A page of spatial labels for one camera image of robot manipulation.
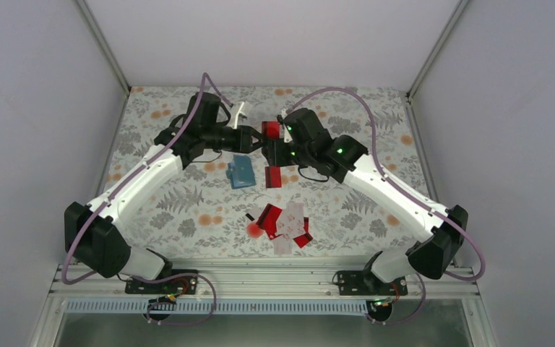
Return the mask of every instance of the blue object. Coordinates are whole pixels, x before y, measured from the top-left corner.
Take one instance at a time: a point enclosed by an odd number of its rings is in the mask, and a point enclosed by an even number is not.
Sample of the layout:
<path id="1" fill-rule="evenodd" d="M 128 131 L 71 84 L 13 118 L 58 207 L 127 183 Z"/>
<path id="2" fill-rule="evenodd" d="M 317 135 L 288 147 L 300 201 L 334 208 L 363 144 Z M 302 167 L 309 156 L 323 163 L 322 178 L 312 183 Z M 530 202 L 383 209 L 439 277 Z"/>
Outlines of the blue object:
<path id="1" fill-rule="evenodd" d="M 231 180 L 231 188 L 240 189 L 257 185 L 254 178 L 252 160 L 247 155 L 234 155 L 228 164 L 226 176 Z"/>

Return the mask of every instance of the red circle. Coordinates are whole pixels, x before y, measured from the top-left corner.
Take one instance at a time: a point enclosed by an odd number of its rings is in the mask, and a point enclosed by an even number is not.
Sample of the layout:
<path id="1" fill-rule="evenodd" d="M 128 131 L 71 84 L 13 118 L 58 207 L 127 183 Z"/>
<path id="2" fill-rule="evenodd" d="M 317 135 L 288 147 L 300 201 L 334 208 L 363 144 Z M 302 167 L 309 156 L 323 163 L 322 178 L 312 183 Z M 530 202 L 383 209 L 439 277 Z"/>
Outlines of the red circle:
<path id="1" fill-rule="evenodd" d="M 248 235 L 254 239 L 258 239 L 263 232 L 263 230 L 255 222 L 250 223 L 247 229 Z"/>

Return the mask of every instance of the patterned fabric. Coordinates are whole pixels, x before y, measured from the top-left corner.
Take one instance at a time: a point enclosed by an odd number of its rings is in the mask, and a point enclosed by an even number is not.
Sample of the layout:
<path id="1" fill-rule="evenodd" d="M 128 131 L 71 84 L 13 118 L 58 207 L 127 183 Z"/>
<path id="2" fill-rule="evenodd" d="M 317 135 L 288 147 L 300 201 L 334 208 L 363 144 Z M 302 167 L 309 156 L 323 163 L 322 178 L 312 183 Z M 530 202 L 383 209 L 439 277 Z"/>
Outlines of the patterned fabric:
<path id="1" fill-rule="evenodd" d="M 261 121 L 275 120 L 316 87 L 223 87 L 231 101 L 254 105 L 244 124 L 260 130 Z M 426 184 L 398 91 L 352 88 L 371 107 L 378 126 L 380 161 L 406 183 L 427 195 Z M 186 111 L 195 87 L 134 87 L 124 113 L 111 160 L 106 189 L 115 184 L 146 153 L 169 121 Z M 371 129 L 363 107 L 342 93 L 325 93 L 302 107 L 318 114 L 333 136 L 349 134 L 371 148 Z M 197 160 L 211 160 L 207 151 Z M 275 257 L 273 245 L 245 217 L 253 207 L 271 203 L 285 208 L 302 202 L 314 240 L 295 256 L 373 254 L 402 246 L 410 239 L 397 218 L 367 196 L 335 181 L 317 183 L 299 176 L 295 167 L 282 168 L 282 188 L 266 189 L 260 150 L 250 155 L 257 185 L 232 190 L 225 175 L 233 155 L 223 153 L 212 163 L 191 164 L 150 198 L 121 231 L 131 245 L 148 247 L 166 257 Z M 315 171 L 305 170 L 306 176 Z"/>

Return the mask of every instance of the white wall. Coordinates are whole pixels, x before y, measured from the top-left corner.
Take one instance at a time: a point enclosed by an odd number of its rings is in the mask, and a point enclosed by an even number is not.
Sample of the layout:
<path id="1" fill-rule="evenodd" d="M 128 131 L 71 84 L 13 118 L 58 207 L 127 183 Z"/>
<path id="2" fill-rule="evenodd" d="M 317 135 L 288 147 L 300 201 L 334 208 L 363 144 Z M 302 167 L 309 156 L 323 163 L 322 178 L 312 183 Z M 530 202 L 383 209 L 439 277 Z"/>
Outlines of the white wall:
<path id="1" fill-rule="evenodd" d="M 0 1 L 0 346 L 26 346 L 124 93 L 73 1 Z"/>
<path id="2" fill-rule="evenodd" d="M 458 0 L 87 0 L 132 85 L 408 90 Z"/>
<path id="3" fill-rule="evenodd" d="M 500 346 L 555 346 L 555 1 L 472 1 L 414 100 Z"/>

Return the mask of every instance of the floral tablecloth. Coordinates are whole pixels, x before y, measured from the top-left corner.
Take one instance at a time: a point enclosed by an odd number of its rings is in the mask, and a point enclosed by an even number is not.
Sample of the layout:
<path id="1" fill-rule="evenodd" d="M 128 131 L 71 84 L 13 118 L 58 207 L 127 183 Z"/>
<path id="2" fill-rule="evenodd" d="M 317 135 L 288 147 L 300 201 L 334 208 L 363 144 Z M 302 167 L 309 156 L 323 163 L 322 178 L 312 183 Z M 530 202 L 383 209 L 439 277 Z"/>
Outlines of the floral tablecloth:
<path id="1" fill-rule="evenodd" d="M 113 153 L 106 189 L 145 154 L 169 121 L 186 111 L 196 87 L 133 87 Z M 286 106 L 317 87 L 223 87 L 231 101 L 248 101 L 254 109 L 244 124 L 258 130 L 261 121 L 275 120 Z M 380 161 L 406 183 L 427 195 L 426 183 L 399 93 L 393 89 L 351 88 L 371 107 L 378 127 Z M 318 114 L 333 136 L 349 134 L 371 148 L 371 128 L 363 107 L 342 93 L 325 93 L 302 107 Z M 211 160 L 207 151 L 197 160 Z M 233 155 L 212 163 L 193 163 L 169 180 L 145 203 L 127 230 L 131 245 L 147 247 L 166 257 L 275 257 L 272 242 L 250 226 L 246 211 L 267 203 L 284 208 L 304 203 L 309 233 L 314 238 L 294 256 L 373 254 L 403 245 L 410 233 L 397 218 L 365 195 L 335 181 L 317 183 L 282 168 L 281 188 L 267 189 L 260 150 L 250 155 L 257 185 L 232 190 L 225 175 Z"/>

